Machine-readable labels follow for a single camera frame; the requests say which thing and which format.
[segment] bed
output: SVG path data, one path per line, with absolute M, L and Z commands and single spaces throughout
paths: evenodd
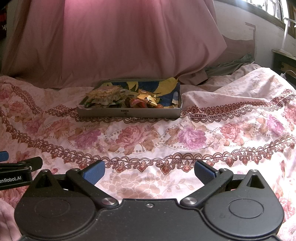
M 9 162 L 40 156 L 43 169 L 59 174 L 103 160 L 106 174 L 96 186 L 120 201 L 180 200 L 203 185 L 194 175 L 197 159 L 235 174 L 257 169 L 284 209 L 278 236 L 296 240 L 296 93 L 275 72 L 248 64 L 203 85 L 181 85 L 177 120 L 81 118 L 76 104 L 91 89 L 41 89 L 0 77 L 0 150 Z M 25 190 L 0 192 L 7 240 L 20 235 L 12 214 Z

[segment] floral bed sheet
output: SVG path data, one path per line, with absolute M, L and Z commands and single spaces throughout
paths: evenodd
M 76 105 L 91 89 L 40 89 L 0 77 L 0 150 L 9 162 L 40 156 L 43 168 L 61 174 L 101 159 L 106 174 L 96 186 L 118 200 L 182 199 L 202 186 L 196 159 L 235 174 L 258 169 L 284 209 L 278 236 L 296 241 L 296 92 L 275 72 L 250 64 L 181 85 L 177 120 L 81 118 Z M 0 191 L 0 198 L 15 207 L 25 190 Z

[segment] gold wrapper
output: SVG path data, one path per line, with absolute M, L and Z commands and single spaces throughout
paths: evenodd
M 147 103 L 149 105 L 157 106 L 157 103 L 156 103 L 155 99 L 151 95 L 148 95 L 148 94 L 140 94 L 140 95 L 137 96 L 137 98 L 139 100 L 144 101 L 145 103 Z
M 156 101 L 156 94 L 149 92 L 149 91 L 142 90 L 142 89 L 139 89 L 138 92 L 139 92 L 139 94 L 150 95 Z

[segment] screw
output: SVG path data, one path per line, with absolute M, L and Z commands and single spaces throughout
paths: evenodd
M 116 201 L 117 200 L 113 197 L 106 197 L 102 199 L 102 204 L 110 206 L 110 205 L 114 205 Z
M 154 204 L 153 203 L 147 203 L 146 207 L 154 207 Z
M 186 206 L 191 206 L 197 203 L 197 200 L 194 197 L 185 197 L 182 201 Z

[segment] pink curtain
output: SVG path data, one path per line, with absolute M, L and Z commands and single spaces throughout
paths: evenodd
M 213 0 L 19 0 L 2 73 L 42 88 L 172 76 L 196 85 L 225 48 Z

